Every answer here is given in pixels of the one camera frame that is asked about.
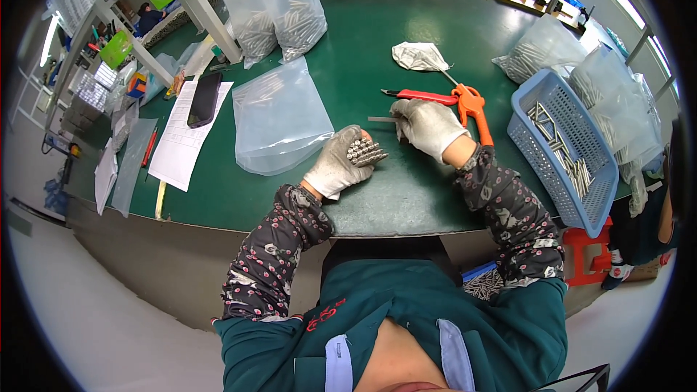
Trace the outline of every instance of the red stool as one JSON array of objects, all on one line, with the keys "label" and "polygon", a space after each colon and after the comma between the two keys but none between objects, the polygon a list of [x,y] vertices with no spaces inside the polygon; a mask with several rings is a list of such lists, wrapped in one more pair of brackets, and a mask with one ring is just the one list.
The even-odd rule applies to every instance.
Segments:
[{"label": "red stool", "polygon": [[[566,246],[571,246],[574,249],[574,277],[568,278],[566,283],[569,286],[589,285],[590,283],[601,283],[605,276],[610,272],[611,254],[608,251],[610,243],[609,229],[612,225],[612,219],[608,217],[603,225],[600,235],[597,238],[589,238],[586,231],[578,228],[571,228],[564,233],[563,242]],[[594,274],[583,273],[583,247],[592,244],[601,244],[600,256],[593,257],[590,263],[590,271]]]}]

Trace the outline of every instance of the black phone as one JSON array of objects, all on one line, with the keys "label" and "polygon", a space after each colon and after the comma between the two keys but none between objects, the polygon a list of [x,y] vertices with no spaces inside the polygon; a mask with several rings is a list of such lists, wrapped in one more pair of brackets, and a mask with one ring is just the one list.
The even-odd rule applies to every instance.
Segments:
[{"label": "black phone", "polygon": [[189,118],[186,121],[190,128],[205,126],[213,121],[215,101],[221,80],[221,73],[209,74],[199,79],[198,84],[196,84],[194,100],[189,108]]}]

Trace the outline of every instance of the patterned sleeve cover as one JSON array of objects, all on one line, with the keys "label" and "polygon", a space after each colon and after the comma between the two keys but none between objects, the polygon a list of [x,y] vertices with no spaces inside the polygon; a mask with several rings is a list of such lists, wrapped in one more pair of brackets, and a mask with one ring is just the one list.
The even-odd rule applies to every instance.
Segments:
[{"label": "patterned sleeve cover", "polygon": [[301,252],[329,239],[332,222],[312,194],[283,185],[273,210],[242,241],[220,297],[221,319],[274,321],[288,316],[291,283]]},{"label": "patterned sleeve cover", "polygon": [[477,145],[457,170],[456,183],[470,210],[484,211],[486,229],[499,245],[496,266],[504,287],[564,279],[564,250],[554,222],[520,173],[497,164],[492,146]]}]

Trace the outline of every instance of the blue crate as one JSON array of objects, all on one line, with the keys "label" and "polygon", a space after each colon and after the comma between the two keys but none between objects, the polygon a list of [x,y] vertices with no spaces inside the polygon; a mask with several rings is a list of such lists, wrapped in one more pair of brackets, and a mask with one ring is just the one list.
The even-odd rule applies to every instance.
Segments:
[{"label": "blue crate", "polygon": [[[590,175],[595,177],[583,200],[576,194],[545,137],[527,118],[527,111],[537,101],[554,119],[571,158],[576,161],[583,157]],[[508,124],[508,135],[535,170],[562,221],[570,227],[585,229],[588,237],[597,237],[610,213],[620,173],[587,109],[564,79],[548,69],[540,70],[524,82],[511,96],[511,105],[513,117]],[[551,131],[551,124],[546,126]]]}]

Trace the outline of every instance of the gloved hand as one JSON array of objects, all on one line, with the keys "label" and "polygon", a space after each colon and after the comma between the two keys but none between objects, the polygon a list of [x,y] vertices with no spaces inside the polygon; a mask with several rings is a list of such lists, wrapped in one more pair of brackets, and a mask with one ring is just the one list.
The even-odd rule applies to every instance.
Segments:
[{"label": "gloved hand", "polygon": [[390,115],[397,118],[396,135],[409,139],[414,147],[430,154],[439,163],[443,151],[460,135],[472,138],[447,106],[435,101],[400,99],[392,104]]},{"label": "gloved hand", "polygon": [[322,153],[319,153],[317,162],[303,179],[323,196],[338,200],[342,190],[369,178],[374,170],[372,164],[387,156],[379,144],[370,141],[367,132],[362,132],[360,126],[353,124],[329,139]]}]

